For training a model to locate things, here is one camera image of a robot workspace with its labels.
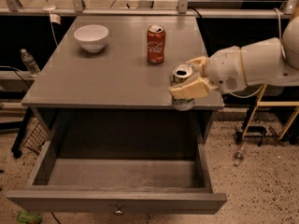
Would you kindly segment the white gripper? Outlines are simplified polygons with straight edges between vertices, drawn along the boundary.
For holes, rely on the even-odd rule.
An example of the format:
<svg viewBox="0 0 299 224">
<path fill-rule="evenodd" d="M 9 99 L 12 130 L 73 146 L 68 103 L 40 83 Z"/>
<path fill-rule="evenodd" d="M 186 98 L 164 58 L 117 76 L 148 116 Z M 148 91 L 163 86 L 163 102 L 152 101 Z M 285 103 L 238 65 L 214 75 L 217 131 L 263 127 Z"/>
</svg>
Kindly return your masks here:
<svg viewBox="0 0 299 224">
<path fill-rule="evenodd" d="M 221 49 L 209 58 L 200 56 L 190 59 L 189 63 L 195 75 L 168 89 L 175 99 L 202 98 L 216 89 L 220 93 L 231 93 L 247 87 L 240 47 Z"/>
</svg>

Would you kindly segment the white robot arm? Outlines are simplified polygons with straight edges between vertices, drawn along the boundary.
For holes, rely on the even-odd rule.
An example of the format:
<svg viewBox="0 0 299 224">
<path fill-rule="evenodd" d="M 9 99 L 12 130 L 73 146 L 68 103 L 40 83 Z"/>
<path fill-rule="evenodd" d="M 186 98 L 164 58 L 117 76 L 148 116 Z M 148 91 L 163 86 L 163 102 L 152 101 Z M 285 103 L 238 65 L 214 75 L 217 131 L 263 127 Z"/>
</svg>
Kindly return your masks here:
<svg viewBox="0 0 299 224">
<path fill-rule="evenodd" d="M 222 94 L 248 86 L 296 86 L 299 83 L 299 16 L 293 14 L 278 36 L 244 47 L 220 49 L 212 56 L 188 61 L 194 73 L 169 87 L 175 99 L 206 97 L 212 90 Z"/>
</svg>

